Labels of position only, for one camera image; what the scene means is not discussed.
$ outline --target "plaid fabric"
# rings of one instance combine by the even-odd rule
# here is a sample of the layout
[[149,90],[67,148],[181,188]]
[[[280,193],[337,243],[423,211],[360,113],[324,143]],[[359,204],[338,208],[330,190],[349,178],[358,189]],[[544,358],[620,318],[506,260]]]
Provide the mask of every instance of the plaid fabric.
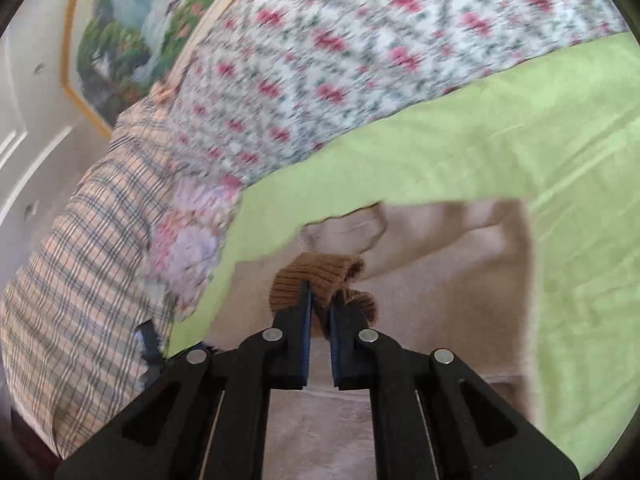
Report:
[[172,311],[136,271],[166,209],[166,109],[145,98],[120,117],[108,154],[74,191],[0,301],[0,340],[16,408],[65,458],[136,395],[144,372],[134,328]]

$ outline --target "pink and purple floral fabric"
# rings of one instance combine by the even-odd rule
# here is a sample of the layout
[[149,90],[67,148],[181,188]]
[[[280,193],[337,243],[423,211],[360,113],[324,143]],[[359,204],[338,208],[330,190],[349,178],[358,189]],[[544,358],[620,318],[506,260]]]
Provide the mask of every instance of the pink and purple floral fabric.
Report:
[[236,1],[194,51],[169,113],[178,198],[155,228],[152,275],[180,298],[180,319],[217,264],[225,231],[185,223],[185,177],[206,176],[226,225],[230,178],[239,192],[348,130],[623,30],[611,0]]

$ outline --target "beige garment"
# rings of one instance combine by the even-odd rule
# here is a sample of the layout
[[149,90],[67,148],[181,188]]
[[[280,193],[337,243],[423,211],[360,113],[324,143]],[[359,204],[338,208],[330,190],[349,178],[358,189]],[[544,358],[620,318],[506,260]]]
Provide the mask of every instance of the beige garment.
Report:
[[[236,265],[206,341],[235,348],[270,326],[273,278],[308,250],[360,254],[365,268],[353,288],[377,299],[377,330],[414,351],[452,349],[540,423],[534,264],[522,202],[380,203],[306,225],[280,251]],[[376,477],[368,395],[334,389],[328,348],[314,331],[308,388],[272,393],[265,479]]]

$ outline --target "brown cloth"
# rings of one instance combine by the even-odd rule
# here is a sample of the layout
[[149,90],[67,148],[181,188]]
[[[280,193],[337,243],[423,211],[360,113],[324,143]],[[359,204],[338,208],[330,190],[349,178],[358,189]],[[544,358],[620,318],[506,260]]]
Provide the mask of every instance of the brown cloth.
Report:
[[371,326],[376,322],[376,298],[368,292],[350,287],[363,268],[364,260],[357,254],[302,253],[277,272],[271,284],[269,306],[273,312],[277,312],[297,304],[300,286],[307,281],[313,292],[313,309],[321,320],[322,332],[326,337],[326,309],[337,294],[341,295],[344,304],[362,310]]
[[[280,251],[240,262],[206,341],[223,349],[271,325],[270,289],[305,251],[359,254],[354,288],[378,302],[375,328],[404,348],[450,348],[539,425],[534,256],[518,200],[384,203],[306,225]],[[329,343],[312,339],[309,384],[274,391],[265,479],[373,479],[366,392],[333,387]]]

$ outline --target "green bedspread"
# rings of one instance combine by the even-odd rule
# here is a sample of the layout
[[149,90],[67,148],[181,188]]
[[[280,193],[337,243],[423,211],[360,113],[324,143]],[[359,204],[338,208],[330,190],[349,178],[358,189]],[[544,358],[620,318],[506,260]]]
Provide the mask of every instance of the green bedspread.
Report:
[[640,399],[640,47],[620,34],[415,105],[249,188],[223,261],[170,353],[199,341],[234,264],[378,200],[529,200],[545,433],[585,475]]

